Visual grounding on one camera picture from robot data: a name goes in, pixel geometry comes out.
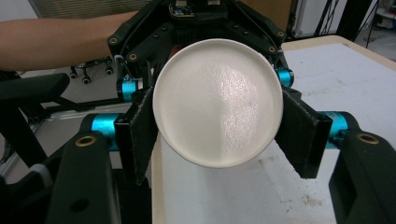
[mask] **black chair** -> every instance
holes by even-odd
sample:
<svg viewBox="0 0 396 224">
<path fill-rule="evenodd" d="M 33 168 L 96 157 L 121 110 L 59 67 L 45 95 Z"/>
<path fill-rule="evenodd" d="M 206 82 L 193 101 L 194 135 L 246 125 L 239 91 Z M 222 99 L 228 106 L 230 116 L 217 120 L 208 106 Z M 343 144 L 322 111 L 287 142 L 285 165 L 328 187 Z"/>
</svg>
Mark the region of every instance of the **black chair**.
<svg viewBox="0 0 396 224">
<path fill-rule="evenodd" d="M 47 158 L 30 128 L 50 115 L 41 104 L 54 102 L 77 111 L 89 108 L 61 97 L 70 82 L 67 74 L 20 78 L 1 72 L 0 77 L 0 133 L 30 167 Z"/>
</svg>

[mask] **wall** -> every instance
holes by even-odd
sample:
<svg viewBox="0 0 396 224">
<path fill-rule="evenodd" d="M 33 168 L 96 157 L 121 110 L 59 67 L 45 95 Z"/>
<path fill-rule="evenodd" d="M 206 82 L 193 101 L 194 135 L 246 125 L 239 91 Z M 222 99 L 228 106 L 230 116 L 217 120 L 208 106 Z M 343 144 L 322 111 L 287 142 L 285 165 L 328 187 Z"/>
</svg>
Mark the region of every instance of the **wall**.
<svg viewBox="0 0 396 224">
<path fill-rule="evenodd" d="M 271 19 L 280 29 L 288 27 L 292 0 L 241 0 L 263 16 Z"/>
</svg>

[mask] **cable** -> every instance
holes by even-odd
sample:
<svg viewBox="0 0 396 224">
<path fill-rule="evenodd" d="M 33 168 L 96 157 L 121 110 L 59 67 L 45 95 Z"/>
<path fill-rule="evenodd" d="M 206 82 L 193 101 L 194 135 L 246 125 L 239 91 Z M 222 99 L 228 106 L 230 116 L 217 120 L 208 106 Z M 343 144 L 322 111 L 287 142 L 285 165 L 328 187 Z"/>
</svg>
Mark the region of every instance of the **cable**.
<svg viewBox="0 0 396 224">
<path fill-rule="evenodd" d="M 331 18 L 331 13 L 330 13 L 331 8 L 332 8 L 332 1 L 330 2 L 329 9 L 327 10 L 327 20 L 326 20 L 326 24 L 324 25 L 324 28 L 320 32 L 321 35 L 324 35 L 324 31 L 327 29 L 327 25 L 329 24 L 329 20 Z"/>
<path fill-rule="evenodd" d="M 359 29 L 358 34 L 356 36 L 358 36 L 361 33 L 361 30 L 363 29 L 364 24 L 366 24 L 366 22 L 370 19 L 370 17 L 373 14 L 373 12 L 378 10 L 378 6 L 379 6 L 379 0 L 376 1 L 375 5 L 373 6 L 372 10 L 370 11 L 370 14 L 367 16 L 366 20 L 364 21 L 363 25 Z M 369 41 L 370 41 L 370 36 L 371 36 L 372 29 L 373 29 L 373 25 L 370 26 L 370 32 L 369 32 L 369 36 L 367 37 L 366 48 L 369 46 Z"/>
<path fill-rule="evenodd" d="M 382 7 L 385 9 L 385 11 L 386 11 L 388 14 L 396 15 L 395 12 L 392 12 L 392 11 L 390 11 L 390 10 L 388 9 L 386 0 L 382 0 L 381 2 L 382 2 Z"/>
<path fill-rule="evenodd" d="M 334 8 L 332 9 L 332 20 L 334 19 L 334 12 L 335 12 L 335 9 L 336 9 L 336 7 L 337 7 L 337 5 L 338 5 L 338 2 L 340 2 L 340 0 L 336 0 L 336 1 L 335 1 Z M 330 21 L 329 28 L 328 28 L 328 30 L 327 30 L 326 35 L 330 32 L 330 28 L 332 27 L 332 20 Z"/>
</svg>

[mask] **floor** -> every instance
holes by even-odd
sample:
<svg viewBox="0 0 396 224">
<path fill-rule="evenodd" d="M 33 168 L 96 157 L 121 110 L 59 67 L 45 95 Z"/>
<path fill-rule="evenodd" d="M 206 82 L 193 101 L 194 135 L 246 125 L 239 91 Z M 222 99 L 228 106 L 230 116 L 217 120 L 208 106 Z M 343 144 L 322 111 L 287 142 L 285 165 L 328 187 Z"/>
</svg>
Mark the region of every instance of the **floor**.
<svg viewBox="0 0 396 224">
<path fill-rule="evenodd" d="M 361 30 L 356 38 L 356 44 L 372 50 L 394 62 L 396 62 L 396 30 L 373 27 L 370 34 L 369 28 Z"/>
</svg>

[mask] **wire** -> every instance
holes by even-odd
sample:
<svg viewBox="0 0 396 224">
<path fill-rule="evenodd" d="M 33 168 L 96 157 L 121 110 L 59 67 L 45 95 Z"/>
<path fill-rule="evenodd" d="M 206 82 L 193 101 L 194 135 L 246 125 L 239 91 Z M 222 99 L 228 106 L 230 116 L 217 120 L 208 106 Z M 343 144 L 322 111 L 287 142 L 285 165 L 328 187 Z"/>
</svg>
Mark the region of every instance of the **wire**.
<svg viewBox="0 0 396 224">
<path fill-rule="evenodd" d="M 329 19 L 331 16 L 331 13 L 330 13 L 331 8 L 332 8 L 332 1 L 330 2 L 329 8 L 327 10 L 327 20 L 326 20 L 326 24 L 324 25 L 324 28 L 320 32 L 321 35 L 324 35 L 324 31 L 327 29 L 327 24 L 329 24 Z"/>
<path fill-rule="evenodd" d="M 323 27 L 323 30 L 321 32 L 322 35 L 328 35 L 329 34 L 330 29 L 332 27 L 332 20 L 334 19 L 334 13 L 335 13 L 335 10 L 337 8 L 337 5 L 338 5 L 339 1 L 340 0 L 336 0 L 335 1 L 333 8 L 332 8 L 332 2 L 331 2 L 331 5 L 329 7 L 329 12 L 328 12 L 326 24 Z"/>
<path fill-rule="evenodd" d="M 387 1 L 386 1 L 386 0 L 382 0 L 381 2 L 382 2 L 382 7 L 385 9 L 385 11 L 386 11 L 388 14 L 396 15 L 396 12 L 392 12 L 392 11 L 389 10 L 389 6 L 387 6 Z"/>
<path fill-rule="evenodd" d="M 332 20 L 334 19 L 334 12 L 335 12 L 335 9 L 337 8 L 338 2 L 340 2 L 340 0 L 335 1 L 334 9 L 332 10 Z M 332 20 L 330 21 L 330 25 L 329 25 L 329 29 L 327 30 L 327 34 L 330 32 L 330 28 L 332 27 Z"/>
<path fill-rule="evenodd" d="M 378 10 L 379 1 L 380 1 L 380 0 L 377 0 L 377 1 L 376 1 L 375 5 L 373 6 L 372 10 L 370 11 L 370 14 L 367 16 L 366 20 L 364 21 L 363 25 L 362 25 L 361 28 L 359 29 L 358 34 L 357 34 L 356 36 L 358 36 L 358 35 L 361 33 L 361 30 L 363 29 L 364 24 L 366 24 L 366 22 L 370 19 L 370 17 L 371 17 L 371 15 L 373 14 L 373 12 L 374 12 L 374 11 L 376 12 L 376 11 Z M 366 48 L 369 46 L 369 41 L 370 41 L 370 36 L 371 36 L 371 30 L 372 30 L 372 29 L 373 29 L 373 25 L 371 25 L 371 27 L 370 27 L 370 33 L 369 33 L 369 36 L 367 37 Z"/>
</svg>

